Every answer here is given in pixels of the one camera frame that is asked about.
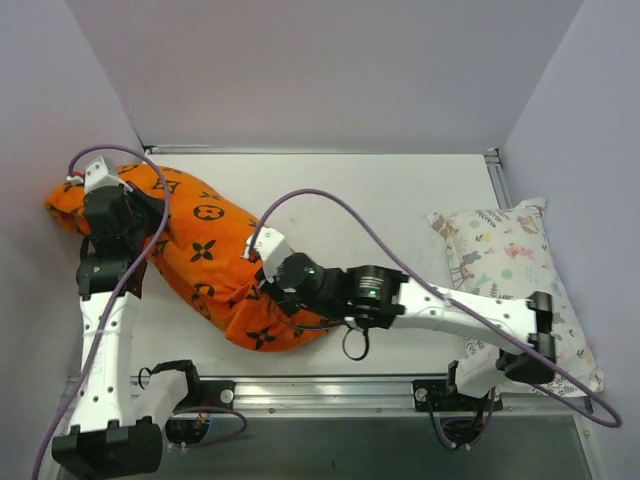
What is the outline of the orange patterned pillowcase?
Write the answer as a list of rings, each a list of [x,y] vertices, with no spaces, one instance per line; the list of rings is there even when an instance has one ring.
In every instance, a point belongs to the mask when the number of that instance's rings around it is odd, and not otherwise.
[[[119,167],[120,177],[170,208],[148,260],[173,291],[238,347],[298,349],[328,333],[314,313],[286,315],[261,285],[262,264],[242,254],[258,220],[204,181],[177,169]]]

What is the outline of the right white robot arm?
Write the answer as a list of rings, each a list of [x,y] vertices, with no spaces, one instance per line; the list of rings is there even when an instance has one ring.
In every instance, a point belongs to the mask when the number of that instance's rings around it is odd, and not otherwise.
[[[508,381],[544,385],[555,376],[549,294],[500,299],[421,285],[402,271],[373,265],[324,268],[304,253],[263,254],[270,295],[286,313],[306,311],[350,330],[421,329],[478,340],[478,353],[452,361],[446,402],[465,409]]]

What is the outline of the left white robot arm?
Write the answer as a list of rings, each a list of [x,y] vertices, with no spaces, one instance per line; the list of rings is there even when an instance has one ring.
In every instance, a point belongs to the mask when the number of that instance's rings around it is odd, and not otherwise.
[[[133,184],[91,188],[83,198],[90,228],[76,274],[82,314],[82,370],[68,431],[51,444],[54,460],[78,479],[153,473],[165,424],[190,411],[203,389],[190,360],[156,365],[139,397],[130,367],[146,257],[167,222],[163,200]]]

